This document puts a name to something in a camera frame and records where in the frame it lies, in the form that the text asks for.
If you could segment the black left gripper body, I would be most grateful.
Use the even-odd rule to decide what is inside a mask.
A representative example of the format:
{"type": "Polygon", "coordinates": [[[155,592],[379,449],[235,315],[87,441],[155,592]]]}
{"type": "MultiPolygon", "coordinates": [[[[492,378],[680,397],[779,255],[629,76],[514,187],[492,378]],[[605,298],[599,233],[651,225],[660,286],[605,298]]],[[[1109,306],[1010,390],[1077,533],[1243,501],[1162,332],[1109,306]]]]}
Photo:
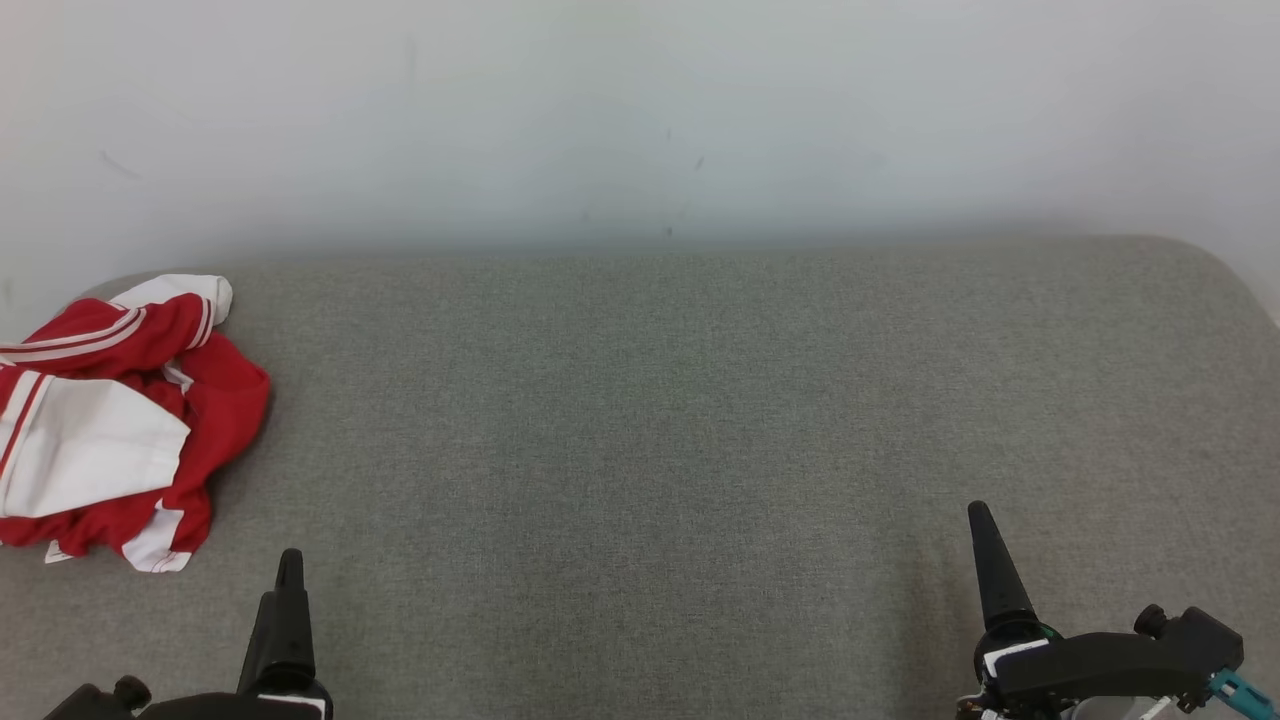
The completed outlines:
{"type": "Polygon", "coordinates": [[[137,719],[333,719],[330,696],[311,684],[259,684],[246,692],[209,692],[164,700],[137,719]]]}

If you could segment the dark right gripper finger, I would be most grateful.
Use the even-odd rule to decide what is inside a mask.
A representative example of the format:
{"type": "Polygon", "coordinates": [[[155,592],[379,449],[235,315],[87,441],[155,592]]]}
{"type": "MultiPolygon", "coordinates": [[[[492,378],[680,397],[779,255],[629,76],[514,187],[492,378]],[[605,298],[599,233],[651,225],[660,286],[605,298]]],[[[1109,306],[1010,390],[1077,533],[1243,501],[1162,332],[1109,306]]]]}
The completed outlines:
{"type": "Polygon", "coordinates": [[[992,632],[1010,623],[1037,624],[1036,610],[989,506],[973,501],[966,515],[984,629],[992,632]]]}

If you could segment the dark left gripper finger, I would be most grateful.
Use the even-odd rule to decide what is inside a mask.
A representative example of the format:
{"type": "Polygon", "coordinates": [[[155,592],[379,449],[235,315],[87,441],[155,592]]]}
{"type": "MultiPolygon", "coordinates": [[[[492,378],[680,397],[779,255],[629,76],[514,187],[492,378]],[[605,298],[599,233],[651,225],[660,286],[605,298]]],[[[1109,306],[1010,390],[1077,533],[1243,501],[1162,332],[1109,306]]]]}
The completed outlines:
{"type": "Polygon", "coordinates": [[[259,601],[237,692],[239,694],[303,694],[315,684],[316,664],[305,588],[305,560],[285,550],[274,587],[259,601]]]}

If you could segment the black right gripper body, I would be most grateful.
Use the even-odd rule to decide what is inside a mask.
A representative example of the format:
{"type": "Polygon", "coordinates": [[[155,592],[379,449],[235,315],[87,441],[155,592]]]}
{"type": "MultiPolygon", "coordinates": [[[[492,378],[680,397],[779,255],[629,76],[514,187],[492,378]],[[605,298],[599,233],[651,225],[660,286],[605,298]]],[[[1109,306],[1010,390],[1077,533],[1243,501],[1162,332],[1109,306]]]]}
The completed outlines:
{"type": "Polygon", "coordinates": [[[1032,615],[1000,618],[975,648],[977,719],[1062,719],[1062,637],[1032,615]]]}

